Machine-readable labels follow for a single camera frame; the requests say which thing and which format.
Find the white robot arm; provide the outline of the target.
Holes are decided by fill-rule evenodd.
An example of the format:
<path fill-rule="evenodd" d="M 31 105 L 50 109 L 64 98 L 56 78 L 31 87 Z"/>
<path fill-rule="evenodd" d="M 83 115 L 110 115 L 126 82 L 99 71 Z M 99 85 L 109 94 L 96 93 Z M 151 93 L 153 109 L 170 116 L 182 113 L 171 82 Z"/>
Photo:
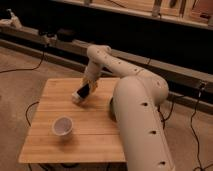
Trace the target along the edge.
<path fill-rule="evenodd" d="M 87 48 L 88 66 L 83 82 L 94 92 L 101 70 L 119 77 L 113 91 L 113 107 L 128 171 L 175 171 L 158 113 L 168 97 L 168 84 L 161 76 L 111 55 L 111 48 Z"/>

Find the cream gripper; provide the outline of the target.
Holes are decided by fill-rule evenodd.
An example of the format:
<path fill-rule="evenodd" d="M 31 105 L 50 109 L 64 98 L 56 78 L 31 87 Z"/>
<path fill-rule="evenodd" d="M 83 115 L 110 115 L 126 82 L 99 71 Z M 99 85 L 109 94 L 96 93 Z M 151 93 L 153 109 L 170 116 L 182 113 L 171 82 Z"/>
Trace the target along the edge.
<path fill-rule="evenodd" d="M 82 85 L 89 85 L 89 93 L 92 94 L 98 87 L 96 82 L 101 76 L 103 66 L 101 64 L 90 61 L 85 68 Z"/>

